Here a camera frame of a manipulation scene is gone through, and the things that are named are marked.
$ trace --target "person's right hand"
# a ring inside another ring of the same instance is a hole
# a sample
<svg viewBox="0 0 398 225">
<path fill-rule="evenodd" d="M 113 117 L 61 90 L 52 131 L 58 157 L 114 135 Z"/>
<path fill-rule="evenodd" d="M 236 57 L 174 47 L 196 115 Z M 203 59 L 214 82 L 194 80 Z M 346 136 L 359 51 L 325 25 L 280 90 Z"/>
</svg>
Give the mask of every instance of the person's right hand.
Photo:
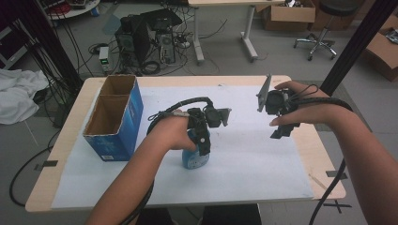
<svg viewBox="0 0 398 225">
<path fill-rule="evenodd" d="M 327 94 L 316 90 L 315 86 L 309 87 L 308 85 L 299 82 L 283 82 L 275 86 L 276 90 L 284 88 L 291 89 L 295 93 L 300 93 L 300 96 L 304 98 L 329 98 Z M 271 121 L 270 126 L 280 126 L 295 123 L 307 123 L 307 124 L 326 124 L 330 126 L 333 123 L 333 118 L 339 116 L 342 111 L 347 111 L 345 108 L 333 104 L 326 103 L 314 103 L 299 106 L 294 112 L 285 114 L 277 117 Z"/>
</svg>

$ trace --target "desk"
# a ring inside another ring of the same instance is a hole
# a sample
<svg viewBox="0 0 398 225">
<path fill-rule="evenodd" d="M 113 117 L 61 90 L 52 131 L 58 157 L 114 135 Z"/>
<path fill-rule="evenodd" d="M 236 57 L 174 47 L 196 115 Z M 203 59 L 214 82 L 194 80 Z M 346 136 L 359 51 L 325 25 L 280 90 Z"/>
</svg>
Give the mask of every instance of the desk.
<svg viewBox="0 0 398 225">
<path fill-rule="evenodd" d="M 255 51 L 252 42 L 249 39 L 250 30 L 252 28 L 253 14 L 255 5 L 275 5 L 283 3 L 284 0 L 189 0 L 190 6 L 194 8 L 194 31 L 193 31 L 193 47 L 196 53 L 196 59 L 198 65 L 205 61 L 203 56 L 202 47 L 199 42 L 199 7 L 211 7 L 211 6 L 235 6 L 235 5 L 250 5 L 248 12 L 248 21 L 246 22 L 246 28 L 244 32 L 241 32 L 243 43 L 249 51 L 251 56 L 251 62 L 254 62 L 258 58 L 258 54 Z"/>
<path fill-rule="evenodd" d="M 230 85 L 262 85 L 265 76 L 220 76 L 220 77 L 158 77 L 138 78 L 138 83 L 143 87 L 159 86 L 198 86 L 217 85 L 220 83 Z M 273 76 L 272 85 L 288 81 L 287 76 Z M 40 177 L 26 203 L 29 212 L 52 211 L 52 202 L 57 191 L 61 174 L 66 165 L 70 151 L 76 142 L 84 118 L 89 111 L 91 102 L 97 90 L 102 86 L 104 78 L 88 79 L 76 99 L 69 117 L 61 130 L 58 140 L 54 145 L 48 160 L 57 160 L 56 167 L 43 168 Z M 326 176 L 325 171 L 334 171 L 329 156 L 317 135 L 314 126 L 302 124 L 295 128 L 293 137 L 298 147 L 298 153 L 309 175 L 310 185 L 314 192 L 314 199 L 319 199 L 325 192 L 332 178 Z M 331 199 L 341 199 L 345 196 L 342 184 L 332 191 Z"/>
</svg>

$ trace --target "cardboard box on floor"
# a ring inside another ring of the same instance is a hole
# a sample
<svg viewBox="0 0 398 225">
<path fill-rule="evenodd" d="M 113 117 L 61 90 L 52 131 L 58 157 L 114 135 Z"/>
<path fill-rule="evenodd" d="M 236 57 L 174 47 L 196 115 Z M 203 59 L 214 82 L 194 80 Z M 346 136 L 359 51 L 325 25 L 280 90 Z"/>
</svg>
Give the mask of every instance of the cardboard box on floor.
<svg viewBox="0 0 398 225">
<path fill-rule="evenodd" d="M 394 15 L 386 20 L 363 52 L 363 56 L 387 80 L 398 82 L 398 44 L 385 37 L 391 29 L 398 29 L 398 17 Z"/>
<path fill-rule="evenodd" d="M 135 150 L 143 113 L 136 77 L 108 76 L 83 136 L 104 161 L 127 161 Z"/>
<path fill-rule="evenodd" d="M 305 31 L 315 19 L 315 7 L 311 0 L 301 1 L 304 7 L 256 6 L 262 10 L 264 29 L 272 31 Z"/>
<path fill-rule="evenodd" d="M 359 6 L 362 6 L 364 0 L 355 0 Z M 309 24 L 308 30 L 310 31 L 322 31 L 322 29 L 325 27 L 325 25 L 328 24 L 331 15 L 328 13 L 323 12 L 319 8 L 319 0 L 313 0 L 313 3 L 315 5 L 315 20 L 313 23 Z M 354 21 L 354 19 L 357 16 L 357 13 L 359 10 L 357 10 L 354 14 L 346 17 L 334 17 L 333 22 L 330 25 L 329 30 L 334 30 L 334 31 L 339 31 L 339 30 L 346 30 L 351 23 Z"/>
</svg>

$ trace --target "floor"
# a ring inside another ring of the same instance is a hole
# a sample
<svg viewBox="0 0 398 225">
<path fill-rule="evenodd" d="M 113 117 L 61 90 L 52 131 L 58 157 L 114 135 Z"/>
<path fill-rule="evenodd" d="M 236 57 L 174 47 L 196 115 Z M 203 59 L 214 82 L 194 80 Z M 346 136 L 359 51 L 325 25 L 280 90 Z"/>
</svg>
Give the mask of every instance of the floor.
<svg viewBox="0 0 398 225">
<path fill-rule="evenodd" d="M 101 4 L 99 17 L 91 17 L 89 13 L 71 18 L 68 24 L 75 36 L 84 59 L 90 54 L 87 48 L 96 43 L 108 43 L 112 35 L 105 35 L 104 25 L 120 8 L 128 11 L 131 3 L 122 2 L 119 5 Z M 246 7 L 203 7 L 200 9 L 203 20 L 200 21 L 199 33 L 212 34 L 217 31 L 222 23 L 225 26 L 216 35 L 202 39 L 205 63 L 198 67 L 192 48 L 187 50 L 188 62 L 178 70 L 177 67 L 166 67 L 161 74 L 170 72 L 170 76 L 194 75 L 264 75 L 284 74 L 293 80 L 323 81 L 328 75 L 336 59 L 331 61 L 326 51 L 318 51 L 312 62 L 307 61 L 307 52 L 310 46 L 299 45 L 293 49 L 295 38 L 303 38 L 309 32 L 276 32 L 265 31 L 262 27 L 260 15 L 256 14 L 253 20 L 251 40 L 260 59 L 251 63 L 248 54 L 240 41 L 239 32 L 245 26 Z M 78 67 L 76 54 L 70 43 L 61 22 L 56 30 L 61 42 L 69 54 L 70 60 Z M 329 33 L 329 38 L 336 40 L 334 46 L 337 53 L 341 53 L 360 21 L 354 21 L 345 31 Z M 192 31 L 192 22 L 188 22 L 188 29 Z M 87 62 L 94 76 L 101 76 L 101 67 L 98 60 L 93 57 Z M 13 68 L 23 70 L 38 70 L 38 66 L 26 55 Z M 82 67 L 82 77 L 89 77 L 88 69 Z M 366 61 L 360 58 L 351 68 L 343 85 L 349 96 L 359 108 L 364 119 L 376 137 L 398 158 L 398 82 L 389 82 Z M 14 174 L 22 165 L 40 150 L 45 149 L 52 136 L 58 131 L 46 117 L 32 116 L 27 120 L 13 125 L 0 125 L 0 223 L 1 224 L 83 224 L 89 211 L 54 212 L 54 213 L 27 213 L 23 207 L 12 203 L 8 196 L 9 184 Z M 342 154 L 339 145 L 331 132 L 319 132 L 335 167 L 338 167 Z M 30 191 L 39 176 L 35 169 L 41 164 L 48 154 L 44 154 L 28 164 L 20 177 L 15 182 L 14 194 L 17 200 L 25 203 Z M 343 181 L 346 188 L 346 197 L 339 200 L 339 207 L 322 207 L 316 218 L 315 224 L 366 224 L 351 182 Z M 308 224 L 316 202 L 270 202 L 260 203 L 261 217 L 264 225 L 290 225 Z M 196 224 L 201 216 L 202 207 L 170 208 L 170 213 L 175 221 L 181 225 Z"/>
</svg>

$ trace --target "open box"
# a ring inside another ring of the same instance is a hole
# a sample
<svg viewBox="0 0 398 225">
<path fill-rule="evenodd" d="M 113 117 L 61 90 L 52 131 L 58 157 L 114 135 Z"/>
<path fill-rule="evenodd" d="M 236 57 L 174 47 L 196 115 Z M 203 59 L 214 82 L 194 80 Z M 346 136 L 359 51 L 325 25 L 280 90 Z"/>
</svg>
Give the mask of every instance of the open box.
<svg viewBox="0 0 398 225">
<path fill-rule="evenodd" d="M 106 78 L 83 132 L 102 160 L 127 161 L 131 158 L 143 108 L 135 76 Z"/>
<path fill-rule="evenodd" d="M 375 34 L 363 56 L 387 80 L 398 82 L 398 44 L 385 37 L 391 29 L 398 29 L 398 17 L 394 15 L 391 15 Z"/>
<path fill-rule="evenodd" d="M 266 30 L 305 31 L 308 23 L 315 21 L 315 6 L 311 0 L 301 1 L 303 7 L 258 6 L 262 10 L 263 25 Z"/>
</svg>

